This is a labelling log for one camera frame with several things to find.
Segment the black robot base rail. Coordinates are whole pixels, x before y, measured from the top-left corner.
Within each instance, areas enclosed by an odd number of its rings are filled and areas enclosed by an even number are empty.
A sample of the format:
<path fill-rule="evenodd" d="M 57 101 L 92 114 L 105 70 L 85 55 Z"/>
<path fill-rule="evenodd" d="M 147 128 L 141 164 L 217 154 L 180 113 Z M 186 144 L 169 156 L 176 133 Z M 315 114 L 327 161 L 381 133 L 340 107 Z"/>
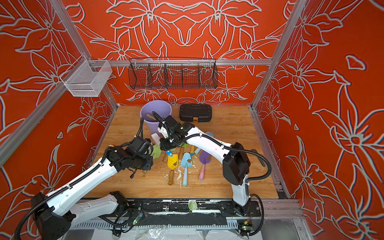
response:
<path fill-rule="evenodd" d="M 229 199 L 195 199 L 198 209 L 190 211 L 188 203 L 191 199 L 128 199 L 111 214 L 103 214 L 103 218 L 119 224 L 129 221 L 131 225 L 140 214 L 137 226 L 196 226 L 213 227 L 230 225 L 237 227 L 238 222 L 253 223 L 262 216 L 257 201 L 251 201 L 245 215 L 234 211 Z"/>

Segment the green square spade front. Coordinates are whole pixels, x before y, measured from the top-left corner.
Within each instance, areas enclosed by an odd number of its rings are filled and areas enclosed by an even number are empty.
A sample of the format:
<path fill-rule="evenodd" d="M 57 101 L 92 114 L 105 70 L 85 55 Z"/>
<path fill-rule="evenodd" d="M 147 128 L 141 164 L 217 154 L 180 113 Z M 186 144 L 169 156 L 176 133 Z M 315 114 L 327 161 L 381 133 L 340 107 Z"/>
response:
<path fill-rule="evenodd" d="M 161 154 L 162 154 L 162 150 L 161 150 L 160 146 L 154 145 L 153 151 L 151 153 L 151 156 L 153 157 L 153 159 L 159 158 Z"/>

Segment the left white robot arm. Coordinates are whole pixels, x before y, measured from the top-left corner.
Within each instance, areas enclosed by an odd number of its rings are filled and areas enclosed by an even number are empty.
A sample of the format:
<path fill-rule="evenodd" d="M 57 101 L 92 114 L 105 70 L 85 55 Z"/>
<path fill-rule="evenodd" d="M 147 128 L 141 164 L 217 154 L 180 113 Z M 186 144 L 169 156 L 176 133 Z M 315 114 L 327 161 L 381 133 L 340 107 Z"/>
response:
<path fill-rule="evenodd" d="M 21 239 L 21 230 L 33 218 L 44 240 L 58 240 L 76 225 L 90 219 L 116 215 L 118 219 L 131 213 L 126 197 L 119 191 L 103 198 L 79 203 L 79 200 L 106 179 L 120 171 L 149 171 L 153 165 L 153 145 L 150 139 L 136 136 L 120 146 L 108 146 L 103 156 L 82 174 L 61 188 L 31 199 L 31 210 L 16 227 L 14 238 Z"/>

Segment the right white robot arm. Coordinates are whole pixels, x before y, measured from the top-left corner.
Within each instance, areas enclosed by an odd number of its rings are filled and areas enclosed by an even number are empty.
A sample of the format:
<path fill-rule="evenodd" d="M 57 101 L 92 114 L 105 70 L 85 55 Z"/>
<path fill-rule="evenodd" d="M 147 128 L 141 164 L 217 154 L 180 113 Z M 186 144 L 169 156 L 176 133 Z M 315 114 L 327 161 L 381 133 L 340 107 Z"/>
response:
<path fill-rule="evenodd" d="M 152 112 L 152 115 L 159 123 L 158 131 L 163 135 L 160 139 L 163 151 L 189 144 L 207 152 L 222 164 L 223 176 L 232 186 L 233 209 L 239 215 L 245 215 L 251 205 L 249 183 L 269 177 L 272 173 L 270 162 L 257 152 L 244 149 L 238 142 L 231 145 L 219 141 L 190 122 L 181 124 L 172 116 L 162 118 L 156 112 Z M 261 176 L 249 177 L 251 161 L 248 155 L 254 155 L 263 161 L 267 172 Z"/>

